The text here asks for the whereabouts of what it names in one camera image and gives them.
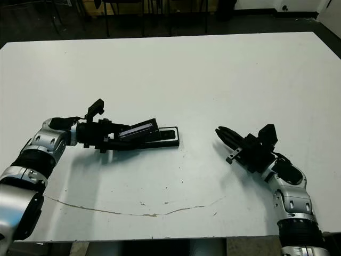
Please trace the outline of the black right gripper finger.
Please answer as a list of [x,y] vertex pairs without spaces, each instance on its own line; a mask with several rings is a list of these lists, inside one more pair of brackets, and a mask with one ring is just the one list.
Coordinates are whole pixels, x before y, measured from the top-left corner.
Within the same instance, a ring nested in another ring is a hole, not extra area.
[[219,126],[217,129],[215,129],[215,132],[224,143],[238,143],[239,141],[243,140],[243,137],[241,135],[225,126]]
[[233,135],[229,133],[218,133],[217,135],[229,148],[237,149],[240,147],[240,135]]

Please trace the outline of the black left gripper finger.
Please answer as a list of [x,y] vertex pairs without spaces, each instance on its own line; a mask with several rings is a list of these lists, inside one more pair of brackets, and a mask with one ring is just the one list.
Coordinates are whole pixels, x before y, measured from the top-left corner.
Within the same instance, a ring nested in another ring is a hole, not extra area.
[[129,125],[112,123],[111,124],[111,133],[121,133],[121,132],[124,132],[126,130],[129,130],[130,128],[131,127]]
[[121,140],[110,140],[106,143],[106,150],[115,150],[115,151],[127,151],[127,150],[135,150],[142,149],[147,146],[147,143],[139,143],[134,141],[121,141]]

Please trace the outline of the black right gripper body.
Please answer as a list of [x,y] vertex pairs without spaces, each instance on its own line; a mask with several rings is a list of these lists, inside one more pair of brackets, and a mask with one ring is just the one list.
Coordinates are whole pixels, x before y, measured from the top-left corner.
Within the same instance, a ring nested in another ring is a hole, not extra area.
[[226,158],[229,164],[232,164],[234,160],[251,173],[262,173],[275,161],[275,156],[270,148],[262,145],[258,137],[248,134],[240,141],[240,147],[233,149]]

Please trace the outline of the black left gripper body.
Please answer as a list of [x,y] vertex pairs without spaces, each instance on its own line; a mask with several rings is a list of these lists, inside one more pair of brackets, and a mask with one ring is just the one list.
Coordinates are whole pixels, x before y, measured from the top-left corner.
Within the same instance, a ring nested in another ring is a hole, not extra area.
[[100,119],[98,122],[81,122],[76,126],[76,140],[83,144],[84,148],[94,146],[100,153],[107,150],[117,150],[114,139],[109,134],[118,134],[119,128],[108,119]]

